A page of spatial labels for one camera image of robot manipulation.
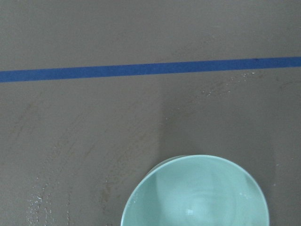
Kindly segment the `green ceramic bowl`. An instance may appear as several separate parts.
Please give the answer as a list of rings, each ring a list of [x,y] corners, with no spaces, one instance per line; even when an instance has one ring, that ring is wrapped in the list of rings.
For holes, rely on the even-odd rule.
[[[181,155],[153,167],[125,204],[123,226],[268,226],[255,179],[212,155]]]

